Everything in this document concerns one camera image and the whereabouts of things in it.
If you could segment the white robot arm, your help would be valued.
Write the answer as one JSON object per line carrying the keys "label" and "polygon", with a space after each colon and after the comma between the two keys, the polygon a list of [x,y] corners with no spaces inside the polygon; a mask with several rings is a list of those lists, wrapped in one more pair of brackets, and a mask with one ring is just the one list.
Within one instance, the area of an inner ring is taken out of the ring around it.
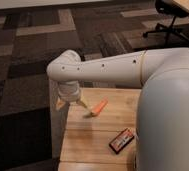
{"label": "white robot arm", "polygon": [[139,88],[137,171],[189,171],[189,48],[141,50],[89,61],[66,50],[48,64],[47,75],[65,102],[80,99],[81,81]]}

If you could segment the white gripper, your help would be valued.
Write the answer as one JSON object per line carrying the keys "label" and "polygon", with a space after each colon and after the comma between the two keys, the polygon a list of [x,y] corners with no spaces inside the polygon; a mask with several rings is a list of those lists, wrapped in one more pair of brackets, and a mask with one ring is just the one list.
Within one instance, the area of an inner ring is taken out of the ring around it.
{"label": "white gripper", "polygon": [[58,84],[59,98],[55,108],[59,111],[65,106],[66,102],[75,102],[86,109],[89,109],[87,102],[83,99],[79,99],[81,96],[80,86],[78,81],[60,82]]}

